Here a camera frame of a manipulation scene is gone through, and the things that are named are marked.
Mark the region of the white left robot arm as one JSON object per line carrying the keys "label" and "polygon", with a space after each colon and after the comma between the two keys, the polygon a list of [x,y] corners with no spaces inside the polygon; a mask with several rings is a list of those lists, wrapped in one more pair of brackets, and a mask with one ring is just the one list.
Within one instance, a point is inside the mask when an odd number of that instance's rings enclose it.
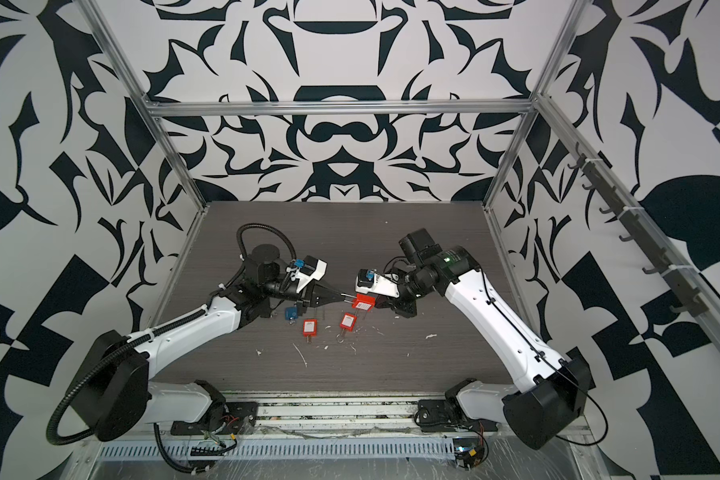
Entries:
{"label": "white left robot arm", "polygon": [[313,256],[284,262],[275,246],[259,245],[201,306],[129,335],[100,335],[49,418],[48,443],[69,445],[91,436],[111,441],[143,423],[218,426],[225,399],[209,382],[160,383],[155,376],[206,343],[270,317],[274,301],[291,302],[303,314],[349,299],[324,281],[326,270]]}

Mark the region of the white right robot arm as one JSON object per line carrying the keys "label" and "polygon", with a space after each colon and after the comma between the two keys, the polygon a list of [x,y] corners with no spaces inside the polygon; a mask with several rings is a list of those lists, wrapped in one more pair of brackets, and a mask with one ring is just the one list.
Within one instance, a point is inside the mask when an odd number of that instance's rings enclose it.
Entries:
{"label": "white right robot arm", "polygon": [[404,269],[363,270],[355,289],[371,293],[379,308],[416,316],[419,299],[436,292],[477,329],[510,375],[509,387],[466,380],[450,392],[469,420],[507,425],[538,450],[581,417],[592,374],[582,359],[567,359],[541,339],[490,283],[485,269],[462,246],[442,248],[425,229],[403,237]]}

